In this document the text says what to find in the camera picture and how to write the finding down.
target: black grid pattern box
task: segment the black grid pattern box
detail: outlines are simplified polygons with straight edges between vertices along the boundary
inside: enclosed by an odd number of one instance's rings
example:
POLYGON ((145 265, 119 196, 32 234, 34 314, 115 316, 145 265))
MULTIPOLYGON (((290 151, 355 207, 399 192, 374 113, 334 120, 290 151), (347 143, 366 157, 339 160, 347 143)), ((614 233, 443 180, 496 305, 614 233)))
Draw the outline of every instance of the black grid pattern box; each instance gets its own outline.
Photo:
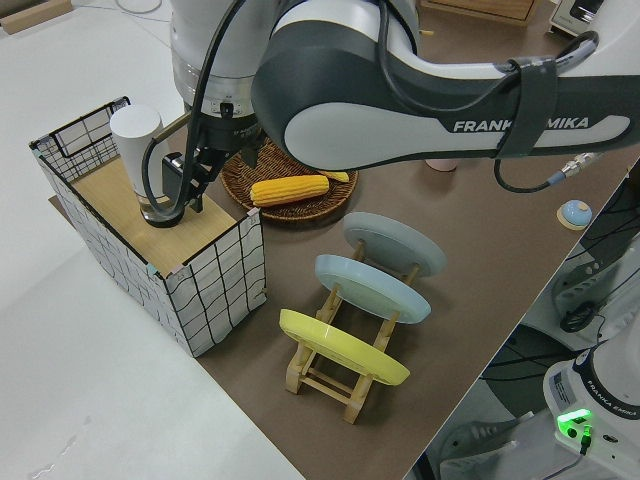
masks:
POLYGON ((74 189, 71 182, 118 154, 115 100, 30 144, 69 220, 102 268, 191 355, 222 341, 265 302, 260 213, 255 210, 163 277, 74 189))

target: woven basket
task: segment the woven basket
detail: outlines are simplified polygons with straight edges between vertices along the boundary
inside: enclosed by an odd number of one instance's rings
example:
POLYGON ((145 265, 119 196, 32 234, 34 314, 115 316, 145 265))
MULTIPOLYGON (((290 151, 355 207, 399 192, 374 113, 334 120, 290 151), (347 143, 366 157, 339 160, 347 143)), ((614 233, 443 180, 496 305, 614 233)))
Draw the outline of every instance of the woven basket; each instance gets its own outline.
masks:
MULTIPOLYGON (((271 140, 267 140, 258 152, 258 164, 255 169, 248 167, 238 154, 225 164, 220 178, 231 198, 250 210, 253 203, 249 191, 255 182, 315 173, 317 172, 313 169, 293 160, 271 140)), ((268 220, 291 225, 318 225, 336 221, 342 216, 357 180, 357 171, 349 172, 348 182, 330 179, 329 191, 326 194, 286 205, 263 207, 262 216, 268 220)))

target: light blue plate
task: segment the light blue plate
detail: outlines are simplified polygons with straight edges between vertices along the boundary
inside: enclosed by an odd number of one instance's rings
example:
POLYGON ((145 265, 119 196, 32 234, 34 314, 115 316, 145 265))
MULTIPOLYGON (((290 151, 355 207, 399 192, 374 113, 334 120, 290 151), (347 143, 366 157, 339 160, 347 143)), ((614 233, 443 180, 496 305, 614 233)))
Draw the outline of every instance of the light blue plate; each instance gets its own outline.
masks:
POLYGON ((394 272, 407 275, 413 265, 420 265, 418 276, 442 271, 447 257, 430 238, 397 220, 366 212, 352 212, 344 217, 342 229, 347 242, 356 248, 365 242, 365 256, 394 272))
POLYGON ((431 313, 429 303, 414 289, 381 270, 350 258, 318 256, 316 277, 329 290, 337 283, 340 298, 387 320, 400 312, 398 323, 419 323, 431 313))

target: green led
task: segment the green led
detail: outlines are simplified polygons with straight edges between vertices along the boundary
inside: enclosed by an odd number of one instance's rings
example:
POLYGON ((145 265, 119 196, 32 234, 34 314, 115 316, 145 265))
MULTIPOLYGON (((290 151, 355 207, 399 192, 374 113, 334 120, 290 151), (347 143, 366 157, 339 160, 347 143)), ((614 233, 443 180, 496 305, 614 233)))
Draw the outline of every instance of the green led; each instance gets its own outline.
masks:
MULTIPOLYGON (((568 435, 569 428, 573 425, 573 422, 578 419, 585 419, 591 416, 591 410, 587 410, 586 408, 581 408, 579 410, 575 410, 573 412, 564 413, 562 415, 558 415, 558 429, 565 434, 568 435)), ((591 427, 585 426, 585 435, 591 435, 591 427)))

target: corn cob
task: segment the corn cob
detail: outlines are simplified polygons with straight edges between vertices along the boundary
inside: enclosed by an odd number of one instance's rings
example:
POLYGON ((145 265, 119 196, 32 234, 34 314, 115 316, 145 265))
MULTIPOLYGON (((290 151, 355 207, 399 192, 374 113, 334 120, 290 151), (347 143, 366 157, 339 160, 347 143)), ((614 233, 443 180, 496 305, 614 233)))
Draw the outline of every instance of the corn cob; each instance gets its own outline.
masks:
POLYGON ((324 170, 318 170, 318 173, 342 183, 347 183, 349 181, 349 174, 347 172, 325 172, 324 170))
POLYGON ((251 200, 256 207, 271 207, 324 195, 329 180, 324 175, 298 175, 262 180, 251 186, 251 200))

